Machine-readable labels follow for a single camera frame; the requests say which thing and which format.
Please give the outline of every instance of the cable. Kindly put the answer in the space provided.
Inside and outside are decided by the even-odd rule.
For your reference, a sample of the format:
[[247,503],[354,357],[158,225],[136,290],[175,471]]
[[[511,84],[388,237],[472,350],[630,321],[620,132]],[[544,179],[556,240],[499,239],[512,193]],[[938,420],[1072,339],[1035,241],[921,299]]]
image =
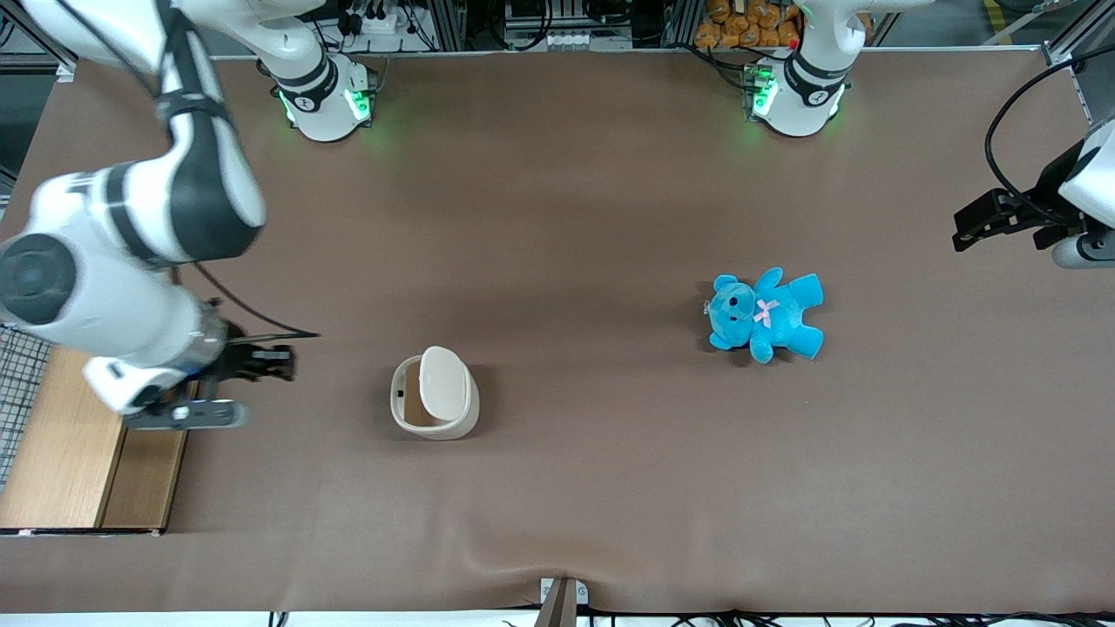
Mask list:
[[410,0],[401,0],[400,4],[403,6],[403,12],[407,15],[407,19],[414,25],[418,39],[429,48],[430,52],[436,52],[437,47],[434,46],[434,39],[426,32],[426,28],[418,19],[414,4],[410,3]]
[[495,17],[495,15],[497,15],[500,4],[502,4],[503,1],[504,0],[491,0],[491,2],[488,2],[488,33],[492,36],[492,39],[495,40],[496,45],[504,50],[523,52],[534,48],[539,44],[542,44],[542,41],[545,40],[546,35],[550,33],[550,27],[554,23],[554,11],[553,7],[550,6],[551,0],[541,0],[542,19],[539,21],[539,32],[530,44],[522,48],[516,47],[514,44],[507,44],[507,41],[501,37],[498,32],[496,32],[495,25],[500,20]]
[[290,325],[284,325],[283,322],[280,322],[279,320],[275,320],[270,316],[256,311],[254,308],[252,308],[251,305],[248,305],[246,302],[241,300],[239,296],[232,293],[232,290],[224,287],[224,284],[221,283],[221,281],[219,281],[217,278],[214,277],[204,266],[202,266],[197,261],[194,261],[193,266],[194,268],[197,269],[198,272],[201,272],[202,277],[205,277],[205,280],[207,280],[210,283],[213,284],[214,288],[216,288],[219,292],[221,292],[225,298],[227,298],[232,302],[236,303],[236,307],[240,307],[244,311],[248,311],[252,316],[255,316],[256,318],[263,320],[264,322],[268,322],[269,325],[273,325],[275,327],[279,327],[280,329],[290,331],[289,334],[275,334],[268,337],[271,337],[273,339],[306,339],[312,337],[321,337],[321,334],[314,331],[307,331],[304,329],[292,327]]
[[62,10],[69,13],[71,18],[77,20],[77,22],[80,23],[83,28],[88,30],[89,35],[91,35],[101,46],[107,48],[108,51],[112,52],[114,57],[116,57],[116,60],[124,64],[124,67],[126,67],[129,73],[132,73],[132,77],[135,78],[136,83],[138,83],[144,88],[144,91],[146,91],[147,95],[151,96],[152,100],[158,99],[159,96],[158,91],[154,87],[152,87],[149,83],[147,83],[147,79],[144,77],[144,74],[139,71],[139,68],[137,68],[135,64],[132,62],[130,59],[124,56],[124,52],[120,52],[119,48],[117,48],[112,41],[108,40],[107,37],[105,37],[103,32],[100,32],[95,26],[93,26],[89,22],[89,20],[86,19],[85,16],[77,12],[77,10],[74,9],[74,7],[70,6],[70,3],[67,0],[55,0],[55,2],[57,2],[58,6],[62,8]]
[[[4,35],[3,29],[8,28],[9,26],[11,27],[11,29],[8,30],[7,35]],[[12,35],[16,35],[16,22],[8,21],[8,18],[0,16],[0,37],[3,37],[3,40],[0,40],[0,48],[3,48],[4,46],[8,45],[8,41],[11,41]]]
[[[743,70],[744,69],[743,65],[740,65],[740,64],[729,64],[728,61],[721,61],[720,59],[717,59],[716,57],[712,56],[711,50],[708,51],[708,52],[705,52],[700,48],[694,46],[692,44],[686,44],[683,41],[677,41],[675,44],[667,44],[666,48],[682,48],[685,50],[689,50],[690,52],[692,52],[694,55],[696,55],[698,59],[705,61],[706,64],[710,64],[710,65],[715,65],[715,66],[718,66],[718,67],[723,67],[725,69],[738,69],[738,70]],[[768,52],[764,52],[763,50],[757,50],[757,49],[752,48],[749,46],[737,46],[734,49],[746,50],[747,52],[750,52],[753,55],[758,55],[758,56],[760,56],[763,58],[774,59],[776,61],[785,61],[787,58],[789,58],[789,57],[776,57],[774,55],[770,55]]]
[[1038,213],[1038,215],[1040,215],[1041,218],[1045,218],[1051,224],[1061,225],[1061,226],[1072,226],[1073,225],[1073,223],[1067,222],[1065,218],[1055,215],[1055,214],[1050,213],[1049,211],[1047,211],[1046,209],[1044,209],[1041,206],[1038,206],[1038,204],[1036,202],[1034,202],[1032,200],[1030,200],[1029,196],[1027,196],[1025,193],[1022,193],[1021,190],[1019,190],[1017,186],[1015,186],[1015,184],[1011,183],[1007,179],[1007,175],[1002,173],[1002,170],[999,167],[999,164],[995,161],[995,153],[991,149],[991,139],[995,137],[995,131],[997,128],[999,128],[999,123],[1002,122],[1004,117],[1006,117],[1007,112],[1010,110],[1010,107],[1012,107],[1015,105],[1015,103],[1018,102],[1018,99],[1022,97],[1024,94],[1026,94],[1027,91],[1029,91],[1031,87],[1034,87],[1038,83],[1041,83],[1046,78],[1049,78],[1050,76],[1057,74],[1058,71],[1060,71],[1060,70],[1063,70],[1063,69],[1065,69],[1067,67],[1072,67],[1072,66],[1074,66],[1074,65],[1076,65],[1076,64],[1078,64],[1080,61],[1085,61],[1085,60],[1088,60],[1090,58],[1098,57],[1099,55],[1106,55],[1107,52],[1111,52],[1113,50],[1115,50],[1115,44],[1112,44],[1112,45],[1108,45],[1108,46],[1104,46],[1102,48],[1096,48],[1095,50],[1092,50],[1090,52],[1085,52],[1085,54],[1080,55],[1079,57],[1076,57],[1076,58],[1073,58],[1073,59],[1067,59],[1067,60],[1060,61],[1059,64],[1054,64],[1054,65],[1049,66],[1041,74],[1039,74],[1039,75],[1035,76],[1034,78],[1027,80],[1026,84],[1024,84],[1021,87],[1019,87],[1017,91],[1015,91],[1014,94],[1011,94],[1011,96],[1009,98],[1007,98],[1007,102],[1002,105],[1002,108],[999,109],[999,113],[996,114],[995,119],[991,120],[991,125],[987,128],[987,136],[983,138],[983,154],[985,154],[985,156],[987,156],[987,164],[991,167],[991,172],[995,174],[995,177],[999,180],[999,183],[1001,183],[1002,186],[1006,187],[1008,192],[1010,192],[1010,195],[1015,196],[1015,199],[1017,199],[1019,202],[1021,202],[1022,204],[1025,204],[1029,209],[1036,211]]
[[598,21],[604,26],[621,25],[631,21],[631,16],[634,13],[634,3],[627,3],[627,8],[623,12],[618,16],[609,16],[602,11],[594,11],[592,9],[593,0],[581,0],[581,12],[589,17],[593,21]]
[[337,40],[331,37],[328,39],[326,38],[326,33],[321,31],[321,23],[318,22],[318,18],[313,16],[312,11],[310,12],[310,20],[313,21],[313,28],[317,29],[318,31],[318,39],[321,40],[321,47],[324,48],[326,50],[329,50],[329,47],[333,46],[339,50],[341,45],[338,44]]
[[392,57],[391,55],[388,55],[387,56],[387,60],[384,61],[384,71],[381,71],[379,74],[379,77],[376,79],[376,91],[375,91],[375,94],[377,96],[380,94],[380,91],[384,90],[384,87],[387,87],[387,73],[390,71],[390,69],[391,69],[391,59],[394,59],[394,58],[395,57]]
[[[667,48],[682,48],[685,50],[689,50],[698,59],[700,59],[700,60],[705,61],[706,64],[712,66],[712,69],[715,69],[716,73],[720,76],[720,78],[723,78],[724,81],[727,83],[728,85],[731,85],[736,89],[740,89],[743,91],[749,91],[750,90],[747,86],[743,85],[741,83],[738,83],[735,78],[733,78],[731,76],[725,74],[725,70],[744,71],[744,67],[745,66],[743,66],[740,64],[729,64],[728,61],[723,61],[720,59],[717,59],[716,57],[712,56],[712,50],[711,49],[709,49],[708,51],[701,51],[699,48],[697,48],[696,46],[694,46],[691,44],[677,42],[677,44],[670,44],[670,45],[668,45],[666,47]],[[743,49],[747,50],[749,52],[754,52],[756,55],[763,56],[763,57],[770,58],[770,59],[775,59],[775,60],[779,60],[779,61],[785,60],[785,59],[783,59],[780,57],[775,57],[774,55],[767,55],[766,52],[763,52],[762,50],[755,50],[755,49],[752,49],[752,48],[743,48]]]

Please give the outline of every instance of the teddy bear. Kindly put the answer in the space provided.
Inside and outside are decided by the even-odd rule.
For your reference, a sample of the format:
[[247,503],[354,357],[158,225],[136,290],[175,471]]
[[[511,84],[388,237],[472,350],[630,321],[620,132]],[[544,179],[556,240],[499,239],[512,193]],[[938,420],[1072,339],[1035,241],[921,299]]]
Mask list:
[[808,359],[817,356],[825,335],[805,325],[802,315],[824,302],[821,279],[806,274],[778,287],[782,273],[782,268],[767,270],[754,289],[731,274],[716,278],[716,296],[706,306],[714,347],[731,350],[750,345],[752,357],[760,364],[770,361],[777,347]]

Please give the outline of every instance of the wooden shelf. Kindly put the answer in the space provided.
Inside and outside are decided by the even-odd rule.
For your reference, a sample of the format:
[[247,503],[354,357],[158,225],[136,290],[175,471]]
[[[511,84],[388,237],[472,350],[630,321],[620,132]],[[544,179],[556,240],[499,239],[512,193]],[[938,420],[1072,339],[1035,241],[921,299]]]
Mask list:
[[163,529],[185,447],[181,432],[128,432],[56,347],[0,494],[0,529]]

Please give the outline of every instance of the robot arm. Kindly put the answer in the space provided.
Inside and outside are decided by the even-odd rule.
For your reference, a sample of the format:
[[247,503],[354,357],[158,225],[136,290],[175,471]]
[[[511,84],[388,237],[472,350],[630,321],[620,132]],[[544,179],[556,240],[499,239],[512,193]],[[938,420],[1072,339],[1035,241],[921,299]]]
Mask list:
[[1038,229],[1035,247],[1053,248],[1057,266],[1115,268],[1113,135],[1115,118],[1109,118],[1046,166],[1025,192],[1036,206],[996,189],[957,212],[953,248],[963,252],[992,235]]
[[[127,28],[79,15],[113,32],[139,67],[157,68],[157,114],[171,149],[43,183],[25,231],[0,248],[0,307],[28,332],[98,356],[86,377],[132,426],[233,426],[246,417],[235,404],[205,399],[178,411],[182,422],[174,423],[177,407],[161,403],[184,380],[241,376],[248,361],[245,348],[230,344],[239,330],[167,281],[164,269],[239,257],[263,226],[264,204],[193,25],[171,0],[134,4]],[[66,17],[36,15],[70,45],[89,31]],[[279,374],[289,378],[291,356],[284,365]],[[254,374],[277,374],[272,366]],[[207,419],[192,424],[194,411]],[[216,423],[227,424],[212,424],[214,412],[223,412]]]
[[[125,56],[145,71],[158,71],[162,50],[146,28],[157,20],[151,0],[72,0],[112,41],[127,42]],[[324,0],[180,0],[175,7],[197,26],[222,32],[260,57],[280,88],[287,116],[316,142],[341,139],[371,123],[375,75],[340,54],[327,54],[314,33],[294,18]],[[79,57],[118,65],[115,56],[56,0],[25,0],[29,13]]]
[[801,45],[782,59],[758,64],[754,119],[792,137],[821,131],[836,115],[844,79],[863,49],[866,30],[859,15],[900,12],[933,0],[795,0],[805,13]]

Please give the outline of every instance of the wire mesh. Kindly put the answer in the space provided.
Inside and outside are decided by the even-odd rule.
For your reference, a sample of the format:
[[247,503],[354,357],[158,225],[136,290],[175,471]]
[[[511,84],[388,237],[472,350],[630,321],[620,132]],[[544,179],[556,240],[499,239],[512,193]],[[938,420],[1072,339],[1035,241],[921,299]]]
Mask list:
[[0,492],[31,416],[50,345],[17,329],[0,328]]

